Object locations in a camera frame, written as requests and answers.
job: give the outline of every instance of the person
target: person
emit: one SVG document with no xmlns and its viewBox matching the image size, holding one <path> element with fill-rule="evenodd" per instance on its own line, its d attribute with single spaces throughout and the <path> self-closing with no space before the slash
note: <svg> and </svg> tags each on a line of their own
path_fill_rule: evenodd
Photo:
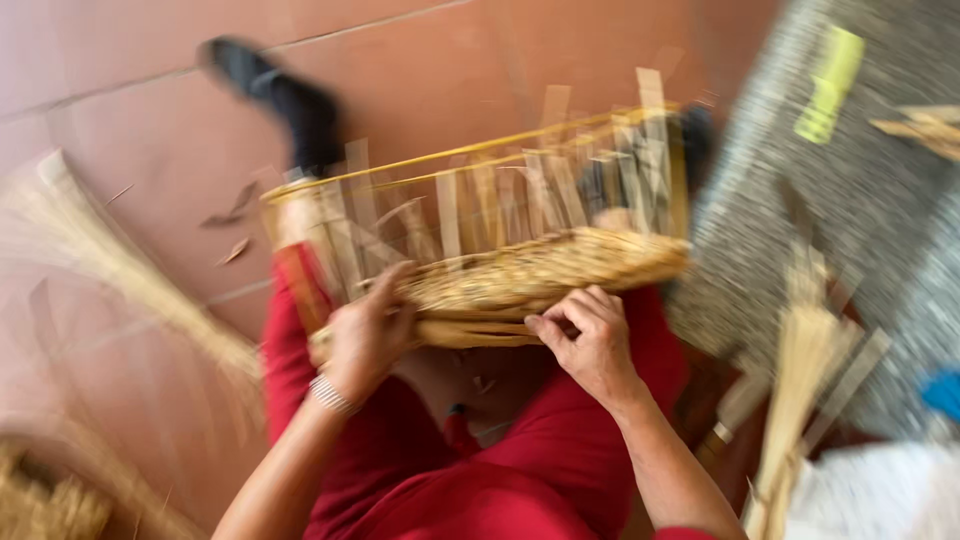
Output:
<svg viewBox="0 0 960 540">
<path fill-rule="evenodd" d="M 297 168 L 323 174 L 338 158 L 327 94 L 240 40 L 202 48 L 235 89 L 287 119 Z M 290 111 L 323 120 L 326 133 Z M 390 375 L 412 342 L 415 310 L 396 293 L 412 264 L 389 268 L 367 296 L 338 308 L 317 270 L 305 264 L 293 276 L 281 254 L 303 260 L 306 249 L 275 259 L 262 349 L 273 447 L 213 538 L 612 539 L 635 487 L 659 540 L 745 538 L 660 411 L 676 399 L 683 361 L 654 288 L 623 299 L 576 289 L 527 317 L 559 368 L 503 440 L 463 456 Z M 304 282 L 333 329 L 319 375 L 298 310 Z"/>
</svg>

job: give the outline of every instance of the woven basket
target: woven basket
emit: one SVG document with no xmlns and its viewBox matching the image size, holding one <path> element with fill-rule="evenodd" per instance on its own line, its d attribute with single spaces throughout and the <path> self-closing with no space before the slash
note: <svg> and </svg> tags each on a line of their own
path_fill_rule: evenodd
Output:
<svg viewBox="0 0 960 540">
<path fill-rule="evenodd" d="M 522 324 L 526 315 L 575 288 L 596 284 L 619 292 L 675 278 L 687 266 L 688 250 L 677 238 L 580 228 L 421 266 L 399 293 L 418 307 L 422 344 L 537 344 Z M 311 336 L 315 356 L 323 354 L 330 336 L 329 328 Z"/>
<path fill-rule="evenodd" d="M 376 167 L 358 141 L 350 172 L 263 195 L 268 232 L 278 250 L 307 248 L 308 260 L 291 260 L 309 271 L 288 274 L 320 276 L 326 307 L 356 300 L 367 278 L 411 258 L 421 266 L 399 292 L 418 308 L 421 343 L 539 343 L 523 317 L 571 289 L 619 292 L 687 266 L 682 130 L 668 129 L 662 96 L 651 95 L 641 92 L 638 109 L 554 123 L 566 118 L 569 88 L 551 86 L 543 128 Z M 390 173 L 414 176 L 392 181 L 383 176 Z M 378 200 L 392 209 L 381 215 Z M 402 228 L 385 229 L 391 219 Z M 330 330 L 317 330 L 325 318 L 314 314 L 329 309 L 310 296 L 295 294 L 320 363 Z"/>
</svg>

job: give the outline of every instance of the blue object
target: blue object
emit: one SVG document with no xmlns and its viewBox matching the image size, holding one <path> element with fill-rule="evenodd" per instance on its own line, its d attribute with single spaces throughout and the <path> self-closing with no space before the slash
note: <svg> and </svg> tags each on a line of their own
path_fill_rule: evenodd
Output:
<svg viewBox="0 0 960 540">
<path fill-rule="evenodd" d="M 920 395 L 925 404 L 960 422 L 960 371 L 941 371 L 926 384 Z"/>
</svg>

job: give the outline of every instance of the silver bracelet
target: silver bracelet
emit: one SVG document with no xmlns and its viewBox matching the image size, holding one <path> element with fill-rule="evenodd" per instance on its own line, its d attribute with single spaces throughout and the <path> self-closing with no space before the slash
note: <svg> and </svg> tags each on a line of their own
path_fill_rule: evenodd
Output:
<svg viewBox="0 0 960 540">
<path fill-rule="evenodd" d="M 310 393 L 326 408 L 343 412 L 347 416 L 353 416 L 360 411 L 359 406 L 352 404 L 340 395 L 340 392 L 333 387 L 333 384 L 330 384 L 323 373 L 310 382 Z"/>
</svg>

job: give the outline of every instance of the tile grout line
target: tile grout line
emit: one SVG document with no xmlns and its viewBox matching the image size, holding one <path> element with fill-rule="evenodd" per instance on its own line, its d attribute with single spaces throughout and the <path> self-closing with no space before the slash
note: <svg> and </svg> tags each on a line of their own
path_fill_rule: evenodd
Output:
<svg viewBox="0 0 960 540">
<path fill-rule="evenodd" d="M 304 43 L 312 43 L 314 41 L 320 41 L 322 39 L 327 39 L 328 37 L 336 37 L 341 34 L 349 34 L 350 32 L 356 32 L 357 30 L 364 30 L 367 28 L 372 28 L 375 26 L 381 26 L 387 23 L 394 21 L 404 20 L 408 18 L 413 18 L 418 15 L 423 15 L 425 13 L 434 12 L 437 10 L 442 10 L 445 8 L 452 8 L 454 6 L 459 6 L 461 4 L 468 4 L 474 0 L 450 0 L 448 2 L 443 2 L 442 4 L 437 4 L 436 6 L 429 6 L 427 8 L 420 8 L 419 10 L 413 10 L 411 12 L 401 13 L 398 15 L 390 15 L 388 17 L 378 18 L 369 22 L 360 23 L 356 26 L 351 26 L 349 28 L 341 28 L 339 30 L 333 30 L 327 32 L 326 34 L 317 34 L 316 36 L 302 37 L 295 41 L 290 41 L 289 43 L 280 43 L 279 45 L 274 45 L 273 47 L 268 47 L 264 49 L 267 52 L 282 51 L 284 49 L 294 47 L 296 45 L 302 45 Z"/>
<path fill-rule="evenodd" d="M 216 296 L 210 297 L 205 302 L 201 303 L 201 307 L 208 308 L 212 306 L 217 306 L 224 302 L 229 302 L 230 300 L 242 298 L 244 296 L 247 296 L 248 294 L 252 294 L 258 290 L 262 290 L 269 287 L 271 283 L 273 283 L 272 278 L 266 278 L 256 282 L 248 283 L 241 287 L 237 287 L 231 290 L 230 292 L 225 292 L 223 294 L 218 294 Z M 236 331 L 236 328 L 234 328 L 233 325 L 228 324 L 227 322 L 222 321 L 220 319 L 217 319 L 217 321 L 220 322 L 221 324 L 227 325 L 229 328 L 234 329 Z M 137 333 L 141 331 L 145 331 L 154 326 L 157 326 L 158 324 L 159 322 L 155 317 L 147 316 L 142 319 L 135 320 L 129 324 L 126 324 L 114 331 L 110 331 L 108 333 L 98 335 L 85 342 L 82 341 L 77 345 L 77 350 L 92 351 L 95 349 L 99 349 L 100 347 L 104 347 L 116 341 L 117 339 L 128 337 L 131 335 L 136 335 Z"/>
<path fill-rule="evenodd" d="M 449 2 L 443 2 L 442 4 L 437 4 L 436 6 L 430 6 L 430 7 L 422 8 L 422 9 L 419 9 L 419 10 L 413 10 L 413 11 L 411 11 L 411 12 L 401 13 L 401 14 L 399 14 L 399 15 L 391 15 L 391 16 L 388 16 L 388 17 L 383 17 L 383 18 L 379 18 L 379 19 L 376 19 L 376 20 L 373 20 L 373 21 L 361 23 L 361 24 L 358 24 L 358 25 L 356 25 L 356 26 L 351 26 L 351 27 L 349 27 L 349 28 L 341 28 L 341 29 L 338 29 L 338 30 L 333 30 L 333 31 L 331 31 L 331 32 L 327 32 L 327 33 L 325 33 L 325 34 L 317 34 L 317 35 L 315 35 L 315 36 L 302 37 L 302 38 L 300 38 L 300 39 L 296 39 L 296 40 L 294 40 L 294 41 L 289 41 L 289 42 L 287 42 L 287 43 L 280 43 L 280 44 L 278 44 L 278 45 L 273 45 L 273 46 L 271 46 L 271 47 L 266 47 L 266 48 L 264 48 L 264 49 L 261 49 L 260 52 L 272 53 L 272 52 L 277 52 L 277 51 L 283 51 L 283 50 L 285 50 L 285 49 L 294 47 L 294 46 L 296 46 L 296 45 L 301 45 L 301 44 L 304 44 L 304 43 L 312 43 L 312 42 L 314 42 L 314 41 L 320 41 L 320 40 L 322 40 L 322 39 L 326 39 L 326 38 L 329 38 L 329 37 L 336 37 L 336 36 L 339 36 L 339 35 L 341 35 L 341 34 L 347 34 L 347 33 L 350 33 L 350 32 L 357 31 L 357 30 L 364 30 L 364 29 L 367 29 L 367 28 L 372 28 L 372 27 L 375 27 L 375 26 L 380 26 L 380 25 L 388 24 L 388 23 L 391 23 L 391 22 L 394 22 L 394 21 L 404 20 L 404 19 L 407 19 L 407 18 L 411 18 L 411 17 L 415 17 L 415 16 L 418 16 L 418 15 L 422 15 L 422 14 L 425 14 L 425 13 L 433 12 L 433 11 L 436 11 L 436 10 L 442 10 L 442 9 L 444 9 L 444 8 L 451 8 L 451 7 L 454 7 L 454 6 L 459 6 L 459 5 L 461 5 L 461 4 L 467 4 L 467 3 L 472 2 L 472 1 L 474 1 L 474 0 L 450 0 Z M 105 87 L 97 88 L 97 89 L 94 89 L 94 90 L 88 90 L 88 91 L 86 91 L 86 92 L 81 92 L 81 93 L 79 93 L 79 94 L 69 95 L 69 96 L 67 96 L 67 97 L 64 97 L 64 98 L 61 98 L 61 99 L 58 99 L 58 100 L 48 101 L 48 102 L 46 102 L 46 103 L 40 103 L 40 104 L 37 104 L 37 105 L 33 105 L 33 106 L 28 107 L 28 108 L 26 108 L 26 109 L 17 110 L 17 111 L 15 111 L 15 112 L 9 112 L 9 113 L 6 113 L 6 114 L 0 114 L 0 124 L 6 124 L 6 123 L 9 123 L 9 122 L 13 122 L 13 121 L 16 121 L 16 120 L 19 120 L 19 119 L 28 117 L 28 116 L 30 116 L 30 115 L 32 115 L 32 114 L 45 114 L 45 113 L 51 112 L 51 111 L 53 111 L 53 110 L 63 109 L 63 108 L 69 107 L 69 106 L 71 106 L 71 105 L 73 105 L 73 104 L 75 104 L 75 103 L 77 103 L 77 102 L 80 102 L 80 101 L 83 101 L 83 100 L 86 100 L 86 99 L 90 99 L 90 98 L 99 97 L 99 96 L 102 96 L 102 95 L 111 94 L 111 93 L 113 93 L 113 92 L 122 91 L 122 90 L 125 90 L 125 89 L 127 89 L 127 88 L 133 88 L 133 87 L 137 87 L 137 86 L 149 85 L 149 84 L 151 84 L 151 83 L 155 83 L 155 82 L 158 82 L 158 81 L 164 81 L 164 80 L 167 80 L 167 79 L 172 79 L 172 78 L 181 77 L 181 76 L 184 76 L 184 75 L 189 75 L 189 74 L 193 73 L 194 71 L 199 71 L 200 69 L 201 69 L 201 66 L 200 66 L 200 65 L 194 64 L 194 65 L 190 65 L 190 66 L 187 66 L 187 67 L 182 67 L 182 68 L 180 68 L 180 69 L 175 69 L 175 70 L 172 70 L 172 71 L 166 71 L 166 72 L 159 73 L 159 74 L 156 74 L 156 75 L 151 75 L 151 76 L 149 76 L 149 77 L 144 77 L 144 78 L 141 78 L 141 79 L 135 79 L 135 80 L 133 80 L 133 81 L 126 81 L 126 82 L 117 83 L 117 84 L 111 85 L 111 86 L 105 86 Z"/>
</svg>

